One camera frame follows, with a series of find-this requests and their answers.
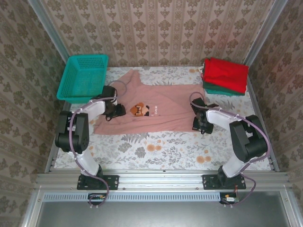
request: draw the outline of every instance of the folded cloth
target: folded cloth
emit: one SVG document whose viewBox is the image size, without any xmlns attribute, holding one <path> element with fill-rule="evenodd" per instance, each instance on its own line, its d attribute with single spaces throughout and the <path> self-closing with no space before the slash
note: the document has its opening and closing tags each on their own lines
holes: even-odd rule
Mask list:
<svg viewBox="0 0 303 227">
<path fill-rule="evenodd" d="M 217 86 L 215 84 L 207 83 L 205 81 L 203 81 L 203 87 L 206 89 L 207 93 L 209 93 L 209 94 L 220 94 L 220 95 L 227 95 L 227 96 L 244 96 L 245 95 L 245 93 L 233 91 L 228 88 L 224 88 L 221 86 Z"/>
<path fill-rule="evenodd" d="M 236 95 L 228 93 L 228 92 L 217 91 L 217 90 L 212 90 L 212 89 L 205 89 L 205 91 L 210 95 L 236 96 Z"/>
<path fill-rule="evenodd" d="M 216 58 L 205 59 L 203 79 L 207 83 L 245 93 L 248 66 Z"/>
</svg>

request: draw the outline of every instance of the floral tablecloth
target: floral tablecloth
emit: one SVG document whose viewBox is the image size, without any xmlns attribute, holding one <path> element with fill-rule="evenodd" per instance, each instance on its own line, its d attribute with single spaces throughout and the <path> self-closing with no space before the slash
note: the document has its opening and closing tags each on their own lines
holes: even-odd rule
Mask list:
<svg viewBox="0 0 303 227">
<path fill-rule="evenodd" d="M 106 84 L 119 79 L 131 68 L 108 68 Z M 197 67 L 137 67 L 142 83 L 147 85 L 177 85 L 202 83 Z M 216 103 L 225 110 L 248 116 L 254 114 L 248 91 L 245 96 L 206 94 L 207 103 Z M 71 110 L 81 105 L 72 105 Z M 95 135 L 89 123 L 89 151 L 106 169 L 186 169 L 217 170 L 232 155 L 229 132 L 215 126 L 211 135 L 199 132 L 153 132 L 126 135 Z M 72 157 L 61 149 L 55 168 L 76 168 Z M 250 170 L 270 170 L 265 159 L 252 164 Z"/>
</svg>

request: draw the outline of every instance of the green basket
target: green basket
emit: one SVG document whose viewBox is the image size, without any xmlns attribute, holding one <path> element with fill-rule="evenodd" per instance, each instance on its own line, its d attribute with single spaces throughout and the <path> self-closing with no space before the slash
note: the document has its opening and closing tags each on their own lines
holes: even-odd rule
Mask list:
<svg viewBox="0 0 303 227">
<path fill-rule="evenodd" d="M 68 58 L 57 92 L 57 98 L 69 103 L 87 103 L 102 93 L 108 56 L 74 55 Z"/>
</svg>

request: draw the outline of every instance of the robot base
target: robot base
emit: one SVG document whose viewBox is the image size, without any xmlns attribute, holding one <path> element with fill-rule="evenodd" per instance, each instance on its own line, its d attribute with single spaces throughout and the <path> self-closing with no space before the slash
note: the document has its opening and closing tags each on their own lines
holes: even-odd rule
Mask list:
<svg viewBox="0 0 303 227">
<path fill-rule="evenodd" d="M 226 181 L 223 185 L 220 182 L 218 175 L 216 174 L 202 175 L 202 180 L 203 180 L 204 190 L 217 190 L 217 189 L 234 190 L 235 185 L 237 186 L 238 189 L 246 189 L 244 177 L 241 175 L 237 175 L 233 178 L 226 178 Z"/>
<path fill-rule="evenodd" d="M 119 175 L 103 175 L 102 168 L 99 166 L 97 177 L 106 181 L 110 190 L 118 190 Z M 106 190 L 106 186 L 100 180 L 81 174 L 78 178 L 78 190 Z"/>
</svg>

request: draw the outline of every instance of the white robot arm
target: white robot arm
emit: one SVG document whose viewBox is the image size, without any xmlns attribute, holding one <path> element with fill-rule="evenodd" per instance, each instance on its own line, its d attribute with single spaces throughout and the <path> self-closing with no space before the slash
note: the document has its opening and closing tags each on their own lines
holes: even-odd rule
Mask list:
<svg viewBox="0 0 303 227">
<path fill-rule="evenodd" d="M 234 187 L 233 178 L 235 180 L 250 163 L 256 161 L 267 151 L 265 138 L 249 124 L 254 124 L 264 132 L 261 122 L 255 115 L 245 117 L 245 121 L 243 121 L 224 113 L 215 104 L 207 106 L 201 98 L 193 100 L 191 106 L 196 114 L 193 130 L 201 131 L 202 134 L 211 134 L 214 125 L 218 125 L 230 132 L 233 154 L 219 168 L 217 179 L 222 188 Z"/>
<path fill-rule="evenodd" d="M 107 121 L 114 117 L 125 115 L 125 108 L 117 103 L 117 99 L 107 101 L 96 101 L 104 97 L 116 97 L 116 90 L 111 86 L 104 86 L 101 95 L 92 98 L 89 103 L 84 105 L 76 114 L 72 128 L 72 142 L 76 151 L 76 159 L 80 165 L 91 175 L 96 176 L 100 171 L 99 164 L 94 160 L 91 153 L 86 150 L 89 144 L 89 122 L 97 116 L 103 114 Z M 73 112 L 62 111 L 59 115 L 59 122 L 55 136 L 56 146 L 62 148 L 64 152 L 69 153 L 72 157 L 68 132 L 70 130 L 70 120 Z"/>
</svg>

